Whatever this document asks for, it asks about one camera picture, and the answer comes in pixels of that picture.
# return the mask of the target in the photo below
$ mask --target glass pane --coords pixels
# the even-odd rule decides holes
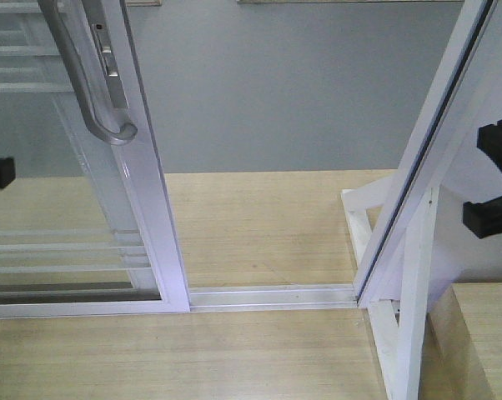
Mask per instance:
[[[16,178],[0,188],[0,303],[160,298],[113,150],[83,125],[43,16],[1,4],[0,159]]]

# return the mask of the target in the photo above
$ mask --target light wood floor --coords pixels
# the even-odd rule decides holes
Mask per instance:
[[[387,173],[168,176],[192,286],[351,282],[339,190]],[[4,320],[0,399],[385,400],[370,332],[345,309]],[[435,349],[420,398],[451,400]]]
[[[190,287],[351,283],[340,191],[392,172],[167,175]]]
[[[385,400],[369,332],[361,310],[0,321],[0,400]],[[452,399],[425,360],[420,398]]]

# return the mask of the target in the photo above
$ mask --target wooden board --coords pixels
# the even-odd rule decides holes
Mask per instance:
[[[362,310],[2,320],[0,400],[385,400],[370,332]],[[420,398],[452,400],[435,366]]]
[[[458,398],[502,400],[502,283],[453,285],[431,320]]]
[[[340,191],[392,172],[166,175],[190,286],[351,283]]]

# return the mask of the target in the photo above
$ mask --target metal door handle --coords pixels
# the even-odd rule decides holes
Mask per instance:
[[[123,145],[129,143],[138,132],[138,129],[131,122],[124,123],[119,132],[113,132],[104,127],[98,119],[83,63],[73,44],[68,28],[58,11],[58,0],[38,0],[38,5],[48,23],[58,51],[62,56],[64,66],[68,71],[88,131],[108,144]]]

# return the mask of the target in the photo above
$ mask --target glass door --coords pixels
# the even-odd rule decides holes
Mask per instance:
[[[125,2],[0,2],[0,317],[188,311]]]

